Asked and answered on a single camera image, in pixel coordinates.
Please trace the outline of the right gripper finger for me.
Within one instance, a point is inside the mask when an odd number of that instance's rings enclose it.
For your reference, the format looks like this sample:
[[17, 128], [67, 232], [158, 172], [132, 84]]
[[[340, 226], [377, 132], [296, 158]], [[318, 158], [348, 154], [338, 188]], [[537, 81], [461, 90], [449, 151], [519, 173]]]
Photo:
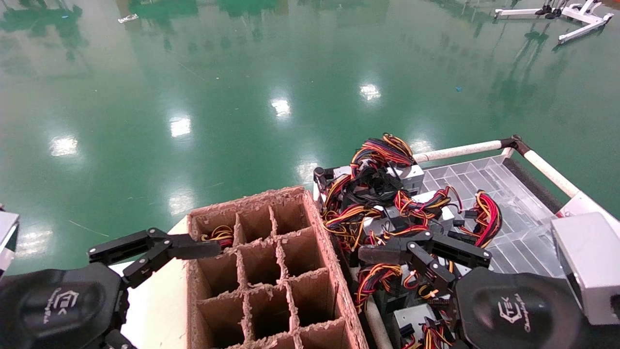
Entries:
[[412, 237], [397, 237], [386, 245], [360, 247], [358, 257], [370, 264], [406, 264], [410, 271], [416, 271], [427, 280], [437, 296], [452, 293], [458, 280], [441, 265], [439, 258], [469, 269], [488, 268], [492, 260], [491, 252], [483, 248], [442, 234], [436, 236], [430, 231]]

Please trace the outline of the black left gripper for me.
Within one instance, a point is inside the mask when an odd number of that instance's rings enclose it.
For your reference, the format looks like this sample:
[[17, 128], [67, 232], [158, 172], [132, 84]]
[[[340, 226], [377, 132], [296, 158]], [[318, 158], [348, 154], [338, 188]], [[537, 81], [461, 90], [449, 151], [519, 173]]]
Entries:
[[126, 283], [94, 263], [4, 276], [0, 287], [3, 349], [136, 349], [121, 327]]

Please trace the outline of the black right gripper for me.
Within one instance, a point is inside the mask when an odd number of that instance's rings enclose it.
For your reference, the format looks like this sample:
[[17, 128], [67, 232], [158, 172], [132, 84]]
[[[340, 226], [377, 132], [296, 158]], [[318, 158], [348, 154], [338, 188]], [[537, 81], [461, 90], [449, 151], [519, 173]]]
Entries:
[[595, 349], [569, 283], [476, 268], [454, 286], [454, 333], [467, 349]]

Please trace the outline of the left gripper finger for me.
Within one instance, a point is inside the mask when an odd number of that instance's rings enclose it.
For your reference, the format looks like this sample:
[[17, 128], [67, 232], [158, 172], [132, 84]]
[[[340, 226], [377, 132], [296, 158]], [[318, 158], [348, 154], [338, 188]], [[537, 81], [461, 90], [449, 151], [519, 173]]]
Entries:
[[147, 228], [92, 247], [88, 257], [90, 263], [106, 266], [137, 257], [123, 270], [127, 287], [136, 288], [173, 259], [199, 260], [219, 256], [221, 251], [217, 241], [196, 241], [189, 234], [169, 235]]

